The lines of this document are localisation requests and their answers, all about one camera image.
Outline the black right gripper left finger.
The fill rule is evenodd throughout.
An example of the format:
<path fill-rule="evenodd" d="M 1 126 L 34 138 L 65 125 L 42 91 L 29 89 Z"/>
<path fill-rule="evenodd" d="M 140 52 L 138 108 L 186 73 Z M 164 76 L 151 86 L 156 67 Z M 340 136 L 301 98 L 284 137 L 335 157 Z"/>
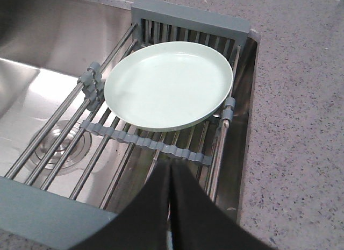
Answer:
<path fill-rule="evenodd" d="M 171 162 L 159 161 L 132 202 L 72 249 L 167 249 Z"/>

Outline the black right gripper right finger tip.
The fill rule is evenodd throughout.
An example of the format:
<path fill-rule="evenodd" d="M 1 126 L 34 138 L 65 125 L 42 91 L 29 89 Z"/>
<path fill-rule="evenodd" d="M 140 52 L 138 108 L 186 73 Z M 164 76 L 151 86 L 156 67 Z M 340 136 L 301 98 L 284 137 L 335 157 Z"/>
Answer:
<path fill-rule="evenodd" d="M 186 164 L 180 160 L 170 164 L 173 249 L 272 249 L 228 218 Z"/>

